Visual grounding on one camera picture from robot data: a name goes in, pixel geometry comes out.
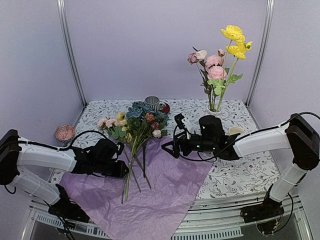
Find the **purple wrapping paper sheet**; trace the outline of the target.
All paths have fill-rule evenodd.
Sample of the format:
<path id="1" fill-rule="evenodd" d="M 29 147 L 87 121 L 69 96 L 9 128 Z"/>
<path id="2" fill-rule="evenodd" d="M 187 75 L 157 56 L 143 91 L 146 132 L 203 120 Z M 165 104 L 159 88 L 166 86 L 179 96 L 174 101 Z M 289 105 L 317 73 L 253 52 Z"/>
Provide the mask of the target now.
<path id="1" fill-rule="evenodd" d="M 169 138 L 147 144 L 146 171 L 134 165 L 128 193 L 124 180 L 63 174 L 60 184 L 90 219 L 113 240 L 168 240 L 194 202 L 209 162 L 176 159 L 162 149 Z"/>

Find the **pink paper flower bouquet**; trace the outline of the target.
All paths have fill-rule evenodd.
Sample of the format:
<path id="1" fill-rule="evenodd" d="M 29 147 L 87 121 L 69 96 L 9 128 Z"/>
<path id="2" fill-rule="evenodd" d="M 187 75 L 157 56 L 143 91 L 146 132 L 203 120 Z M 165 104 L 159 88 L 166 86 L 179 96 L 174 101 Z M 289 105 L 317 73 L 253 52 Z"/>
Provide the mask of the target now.
<path id="1" fill-rule="evenodd" d="M 152 138 L 160 139 L 168 135 L 165 127 L 168 124 L 168 115 L 160 110 L 153 110 L 146 103 L 136 101 L 127 112 L 119 112 L 115 118 L 104 117 L 98 121 L 98 127 L 115 141 L 125 144 L 130 154 L 125 152 L 128 160 L 129 172 L 122 187 L 121 200 L 128 200 L 131 177 L 140 191 L 133 165 L 136 163 L 143 173 L 148 186 L 150 181 L 146 174 L 146 152 L 148 141 Z"/>

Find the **white ribbed vase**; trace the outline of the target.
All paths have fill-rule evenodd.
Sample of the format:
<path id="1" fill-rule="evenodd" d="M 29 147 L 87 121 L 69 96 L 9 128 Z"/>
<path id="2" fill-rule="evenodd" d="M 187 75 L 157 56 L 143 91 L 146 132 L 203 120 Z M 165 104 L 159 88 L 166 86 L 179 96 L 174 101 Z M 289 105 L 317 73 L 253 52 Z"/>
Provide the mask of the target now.
<path id="1" fill-rule="evenodd" d="M 212 111 L 212 110 L 210 109 L 210 105 L 208 104 L 208 105 L 207 105 L 207 108 L 206 108 L 206 111 L 207 111 L 207 114 L 208 114 L 208 115 L 212 115 L 212 116 L 215 116 L 215 117 L 219 117 L 219 116 L 222 114 L 222 107 L 220 106 L 220 107 L 218 108 L 218 111 Z"/>

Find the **yellow flower stem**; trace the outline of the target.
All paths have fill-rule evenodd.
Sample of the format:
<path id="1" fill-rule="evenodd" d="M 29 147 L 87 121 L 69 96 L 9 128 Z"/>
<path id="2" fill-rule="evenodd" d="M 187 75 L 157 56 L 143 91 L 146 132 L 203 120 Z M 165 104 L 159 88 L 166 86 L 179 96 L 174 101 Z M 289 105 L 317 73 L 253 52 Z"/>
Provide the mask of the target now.
<path id="1" fill-rule="evenodd" d="M 223 57 L 223 68 L 227 73 L 224 80 L 225 89 L 215 101 L 218 107 L 221 107 L 227 88 L 243 77 L 242 73 L 235 74 L 234 71 L 238 62 L 246 60 L 246 53 L 252 50 L 252 42 L 246 42 L 246 37 L 240 27 L 236 25 L 227 25 L 220 31 L 221 34 L 229 40 L 229 43 L 224 49 L 225 55 Z"/>

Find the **pink peony flower stem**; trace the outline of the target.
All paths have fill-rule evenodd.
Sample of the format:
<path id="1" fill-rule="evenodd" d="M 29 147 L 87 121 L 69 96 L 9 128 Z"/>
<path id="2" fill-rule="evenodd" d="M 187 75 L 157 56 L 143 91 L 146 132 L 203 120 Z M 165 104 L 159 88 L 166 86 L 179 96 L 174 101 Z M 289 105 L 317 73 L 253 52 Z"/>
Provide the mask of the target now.
<path id="1" fill-rule="evenodd" d="M 223 93 L 225 89 L 224 83 L 227 77 L 227 72 L 223 68 L 225 51 L 219 49 L 217 54 L 208 56 L 205 60 L 205 68 L 207 71 L 208 85 L 211 87 L 211 102 L 209 109 L 212 112 L 218 112 L 219 107 L 216 104 L 216 99 Z"/>

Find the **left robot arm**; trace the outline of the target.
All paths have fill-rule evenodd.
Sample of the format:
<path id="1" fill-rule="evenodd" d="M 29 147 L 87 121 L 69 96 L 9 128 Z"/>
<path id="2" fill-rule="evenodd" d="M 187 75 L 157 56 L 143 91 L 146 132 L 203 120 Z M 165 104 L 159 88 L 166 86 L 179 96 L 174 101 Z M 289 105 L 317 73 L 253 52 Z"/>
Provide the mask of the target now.
<path id="1" fill-rule="evenodd" d="M 129 173 L 125 162 L 118 159 L 123 150 L 123 143 L 114 143 L 106 136 L 86 148 L 72 144 L 57 147 L 30 141 L 20 137 L 17 130 L 10 129 L 0 140 L 0 184 L 41 199 L 49 206 L 51 215 L 87 223 L 90 218 L 71 200 L 63 186 L 42 179 L 26 167 L 123 179 Z"/>

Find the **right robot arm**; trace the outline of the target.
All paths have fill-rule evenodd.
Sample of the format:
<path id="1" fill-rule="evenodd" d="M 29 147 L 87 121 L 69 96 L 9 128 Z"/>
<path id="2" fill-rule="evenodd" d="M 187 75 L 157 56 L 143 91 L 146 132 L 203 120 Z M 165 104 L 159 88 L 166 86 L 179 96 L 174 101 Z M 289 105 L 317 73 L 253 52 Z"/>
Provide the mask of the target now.
<path id="1" fill-rule="evenodd" d="M 285 212 L 283 200 L 299 185 L 306 174 L 320 163 L 320 135 L 304 118 L 318 118 L 315 113 L 293 113 L 288 120 L 250 133 L 227 135 L 220 118 L 202 116 L 199 120 L 200 134 L 192 133 L 187 119 L 178 114 L 174 117 L 176 128 L 172 141 L 161 148 L 172 157 L 190 161 L 192 152 L 213 154 L 214 159 L 235 161 L 249 155 L 271 152 L 280 176 L 267 190 L 262 203 L 245 206 L 240 215 L 245 223 L 262 221 Z"/>

